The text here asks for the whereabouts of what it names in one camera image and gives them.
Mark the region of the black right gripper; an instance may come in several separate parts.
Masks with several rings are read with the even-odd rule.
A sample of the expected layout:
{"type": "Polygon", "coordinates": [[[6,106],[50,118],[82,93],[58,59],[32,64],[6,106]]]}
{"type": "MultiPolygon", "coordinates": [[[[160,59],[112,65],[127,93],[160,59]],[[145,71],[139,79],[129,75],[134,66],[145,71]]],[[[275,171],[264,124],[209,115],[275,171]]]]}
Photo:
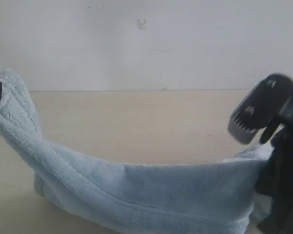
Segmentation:
{"type": "Polygon", "coordinates": [[[277,123],[284,127],[271,139],[273,152],[255,184],[258,194],[272,198],[272,207],[257,227],[264,234],[293,234],[293,94],[277,123]]]}

